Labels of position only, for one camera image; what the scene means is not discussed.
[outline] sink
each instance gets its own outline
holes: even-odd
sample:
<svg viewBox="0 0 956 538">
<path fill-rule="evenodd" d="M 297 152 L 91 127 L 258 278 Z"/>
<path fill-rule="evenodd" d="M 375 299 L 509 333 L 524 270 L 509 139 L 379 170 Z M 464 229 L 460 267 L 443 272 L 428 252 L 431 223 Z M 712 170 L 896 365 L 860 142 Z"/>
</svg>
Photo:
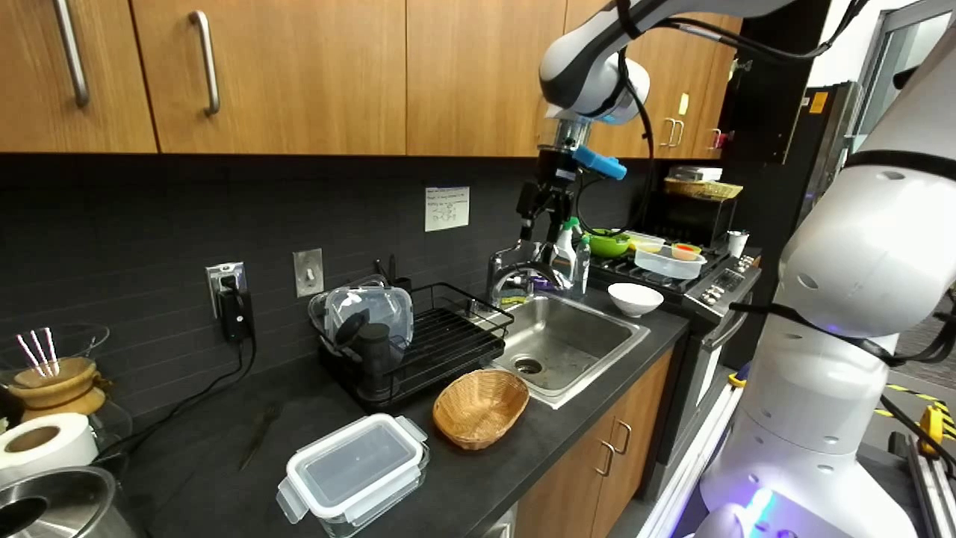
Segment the sink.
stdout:
<svg viewBox="0 0 956 538">
<path fill-rule="evenodd" d="M 533 399 L 560 411 L 631 353 L 646 326 L 618 320 L 561 296 L 533 296 L 510 309 L 506 353 L 493 368 L 515 370 Z"/>
</svg>

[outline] cabinet door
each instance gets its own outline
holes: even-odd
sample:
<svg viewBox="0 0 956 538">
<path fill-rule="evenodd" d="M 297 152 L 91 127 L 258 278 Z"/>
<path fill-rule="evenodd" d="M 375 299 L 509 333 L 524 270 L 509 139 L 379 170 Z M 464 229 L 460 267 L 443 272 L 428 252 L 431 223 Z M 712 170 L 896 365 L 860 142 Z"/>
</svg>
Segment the cabinet door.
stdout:
<svg viewBox="0 0 956 538">
<path fill-rule="evenodd" d="M 127 0 L 0 0 L 0 27 L 0 152 L 155 152 Z"/>
<path fill-rule="evenodd" d="M 611 536 L 617 529 L 646 475 L 669 357 L 673 353 L 660 357 L 605 420 L 617 462 L 602 487 L 591 536 Z"/>
<path fill-rule="evenodd" d="M 554 130 L 537 63 L 561 7 L 410 0 L 410 152 L 537 155 Z"/>
<path fill-rule="evenodd" d="M 566 31 L 584 24 L 602 7 L 608 0 L 567 0 Z M 742 18 L 729 16 L 697 12 L 682 18 L 709 21 L 733 34 L 742 31 Z M 654 155 L 717 158 L 715 130 L 735 51 L 675 31 L 651 31 L 631 42 L 628 57 L 651 76 L 646 109 L 654 130 Z M 594 127 L 591 146 L 611 155 L 646 158 L 649 145 L 642 136 L 639 116 L 628 127 Z"/>
<path fill-rule="evenodd" d="M 406 151 L 403 3 L 133 3 L 162 152 Z M 210 21 L 210 48 L 194 12 Z"/>
<path fill-rule="evenodd" d="M 518 506 L 519 538 L 585 538 L 614 451 L 597 421 Z"/>
<path fill-rule="evenodd" d="M 742 34 L 742 18 L 691 16 Z M 660 158 L 720 158 L 717 122 L 735 51 L 675 31 L 654 31 L 649 51 L 654 139 Z"/>
</svg>

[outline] cabinet handle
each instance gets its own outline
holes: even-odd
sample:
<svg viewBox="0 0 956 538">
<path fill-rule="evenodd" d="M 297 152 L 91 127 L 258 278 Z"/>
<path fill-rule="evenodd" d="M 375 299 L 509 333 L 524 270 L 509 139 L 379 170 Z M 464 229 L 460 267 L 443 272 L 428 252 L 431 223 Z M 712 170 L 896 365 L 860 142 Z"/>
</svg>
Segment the cabinet handle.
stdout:
<svg viewBox="0 0 956 538">
<path fill-rule="evenodd" d="M 594 474 L 608 478 L 611 468 L 617 463 L 617 450 L 608 439 L 602 439 L 602 450 L 605 450 L 608 457 L 605 457 L 605 471 L 594 468 Z"/>
<path fill-rule="evenodd" d="M 622 420 L 617 420 L 617 426 L 625 432 L 625 444 L 622 444 L 622 450 L 617 450 L 617 456 L 628 456 L 633 427 Z"/>
<path fill-rule="evenodd" d="M 664 127 L 669 127 L 669 130 L 666 130 L 666 139 L 664 139 L 660 146 L 675 146 L 678 119 L 664 116 Z"/>
<path fill-rule="evenodd" d="M 685 119 L 675 119 L 675 133 L 678 133 L 678 142 L 675 142 L 675 146 L 682 146 L 685 145 L 685 133 L 688 133 L 688 122 Z"/>
<path fill-rule="evenodd" d="M 715 142 L 712 142 L 712 151 L 720 151 L 727 136 L 720 130 L 712 130 Z"/>
<path fill-rule="evenodd" d="M 218 79 L 216 79 L 213 31 L 210 31 L 207 12 L 201 12 L 201 10 L 191 12 L 189 21 L 198 24 L 198 31 L 201 31 L 207 93 L 210 93 L 207 116 L 213 116 L 213 115 L 218 115 Z"/>
<path fill-rule="evenodd" d="M 53 0 L 53 7 L 56 7 L 59 39 L 65 51 L 70 79 L 71 79 L 71 101 L 79 109 L 88 109 L 91 88 L 88 88 L 85 57 L 79 48 L 79 34 L 71 31 L 70 0 Z"/>
</svg>

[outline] wall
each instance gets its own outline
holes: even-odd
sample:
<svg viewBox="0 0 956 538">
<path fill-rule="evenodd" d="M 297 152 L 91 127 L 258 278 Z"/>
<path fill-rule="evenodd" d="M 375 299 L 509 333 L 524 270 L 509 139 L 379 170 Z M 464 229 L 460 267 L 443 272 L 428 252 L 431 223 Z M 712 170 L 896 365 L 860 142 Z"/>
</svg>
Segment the wall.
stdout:
<svg viewBox="0 0 956 538">
<path fill-rule="evenodd" d="M 233 368 L 210 317 L 204 267 L 246 261 L 258 368 L 315 357 L 289 258 L 327 248 L 327 285 L 375 258 L 413 285 L 484 288 L 491 252 L 518 233 L 536 161 L 46 161 L 0 167 L 0 365 L 28 368 L 13 336 L 104 324 L 98 362 L 136 415 Z M 421 233 L 425 185 L 472 185 L 472 229 Z M 590 188 L 584 218 L 625 224 L 633 184 Z"/>
</svg>

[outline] upper cabinet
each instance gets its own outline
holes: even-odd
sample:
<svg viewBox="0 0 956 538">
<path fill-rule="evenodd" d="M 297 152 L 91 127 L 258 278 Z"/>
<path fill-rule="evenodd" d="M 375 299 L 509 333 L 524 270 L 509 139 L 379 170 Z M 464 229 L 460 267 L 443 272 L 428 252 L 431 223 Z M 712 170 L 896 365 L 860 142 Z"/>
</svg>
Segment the upper cabinet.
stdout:
<svg viewBox="0 0 956 538">
<path fill-rule="evenodd" d="M 608 0 L 567 0 L 566 31 L 584 24 Z M 688 16 L 742 34 L 742 18 Z M 628 48 L 631 60 L 649 70 L 651 96 L 646 101 L 658 158 L 717 158 L 717 122 L 735 51 L 678 31 L 651 31 Z M 646 158 L 646 130 L 594 127 L 591 146 L 611 155 Z"/>
<path fill-rule="evenodd" d="M 127 0 L 0 0 L 0 152 L 155 152 Z"/>
<path fill-rule="evenodd" d="M 545 51 L 605 3 L 0 0 L 0 152 L 537 155 Z M 654 31 L 631 54 L 658 155 L 717 155 L 733 51 Z M 591 145 L 646 155 L 639 122 Z"/>
<path fill-rule="evenodd" d="M 133 7 L 162 152 L 406 152 L 403 3 Z"/>
<path fill-rule="evenodd" d="M 561 36 L 561 10 L 542 0 L 406 0 L 406 10 L 410 152 L 537 155 L 549 127 L 537 63 Z"/>
</svg>

